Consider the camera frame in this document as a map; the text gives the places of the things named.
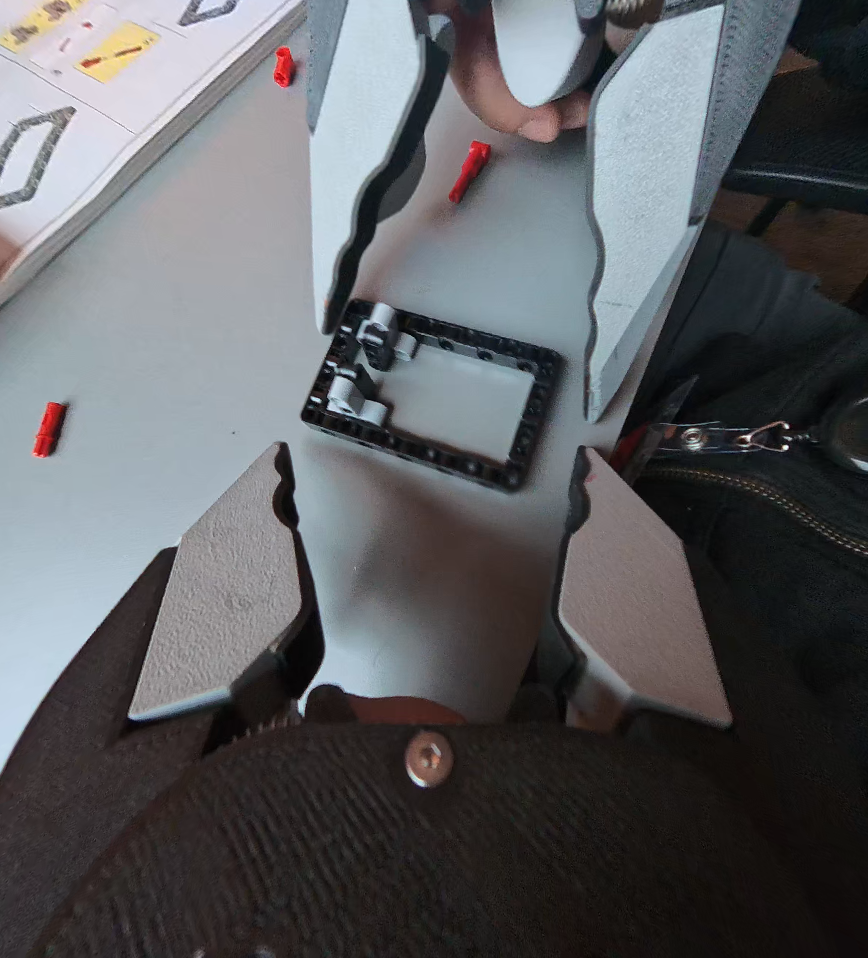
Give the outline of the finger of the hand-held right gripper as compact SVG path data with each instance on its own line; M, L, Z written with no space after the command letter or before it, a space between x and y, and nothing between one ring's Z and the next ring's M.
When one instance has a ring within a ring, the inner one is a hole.
M598 256L587 298L588 423L608 411L668 311L799 7L662 2L596 87L586 127Z
M338 326L378 223L416 189L450 51L423 2L308 2L307 123L315 322Z

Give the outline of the person's right hand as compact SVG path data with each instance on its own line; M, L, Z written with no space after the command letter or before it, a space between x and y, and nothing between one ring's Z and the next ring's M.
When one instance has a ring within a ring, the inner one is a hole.
M534 107L517 101L503 77L496 47L489 35L458 34L450 75L471 113L499 133L547 144L563 132L586 125L592 95L583 89Z

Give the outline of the dark trousers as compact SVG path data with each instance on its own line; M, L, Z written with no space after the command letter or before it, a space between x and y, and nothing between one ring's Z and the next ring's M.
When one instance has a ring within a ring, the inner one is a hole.
M683 423L755 425L814 414L868 387L868 316L822 294L758 240L708 223L627 420L643 425L682 382Z

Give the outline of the black zip jacket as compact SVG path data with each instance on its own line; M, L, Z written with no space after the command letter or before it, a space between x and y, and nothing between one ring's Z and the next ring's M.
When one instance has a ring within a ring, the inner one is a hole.
M651 461L735 724L730 786L784 853L827 955L868 956L868 476L810 450Z

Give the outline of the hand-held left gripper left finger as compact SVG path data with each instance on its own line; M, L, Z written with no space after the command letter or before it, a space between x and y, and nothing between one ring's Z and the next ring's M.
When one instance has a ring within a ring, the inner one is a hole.
M288 445L266 449L182 535L130 702L132 722L229 706L265 722L323 657Z

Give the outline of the black office chair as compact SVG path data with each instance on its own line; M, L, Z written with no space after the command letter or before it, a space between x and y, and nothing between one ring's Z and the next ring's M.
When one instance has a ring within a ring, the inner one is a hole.
M721 185L766 198L752 236L790 203L868 217L868 95L831 86L816 68L773 78ZM868 275L849 307L868 315Z

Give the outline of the black lego frame assembly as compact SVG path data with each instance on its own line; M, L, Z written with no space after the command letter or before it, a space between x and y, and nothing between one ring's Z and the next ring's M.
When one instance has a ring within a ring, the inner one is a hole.
M500 459L394 425L392 403L372 373L416 363L422 350L529 377L530 386ZM482 487L513 493L533 462L563 367L560 353L508 336L440 321L380 302L353 299L308 392L300 419L308 427Z

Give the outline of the lego instruction booklet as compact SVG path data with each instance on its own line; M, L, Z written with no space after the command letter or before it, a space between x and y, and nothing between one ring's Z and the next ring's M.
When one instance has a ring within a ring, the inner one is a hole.
M304 21L300 1L0 1L0 306Z

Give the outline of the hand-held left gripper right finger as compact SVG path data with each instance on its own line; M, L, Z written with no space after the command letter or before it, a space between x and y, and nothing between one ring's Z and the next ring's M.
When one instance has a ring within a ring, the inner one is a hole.
M579 447L553 591L576 664L568 721L614 730L653 711L732 723L681 539L595 448Z

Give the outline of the person's right forearm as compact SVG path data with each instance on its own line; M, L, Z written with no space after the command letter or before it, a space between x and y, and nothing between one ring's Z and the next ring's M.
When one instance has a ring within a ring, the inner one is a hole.
M803 1L788 36L829 80L868 89L868 1Z

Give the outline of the long red lego axle pin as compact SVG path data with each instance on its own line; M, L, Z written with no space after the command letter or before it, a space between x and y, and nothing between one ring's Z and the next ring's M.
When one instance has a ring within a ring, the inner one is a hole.
M464 199L471 185L488 164L491 151L491 144L477 140L471 141L461 171L448 193L450 203L456 205Z

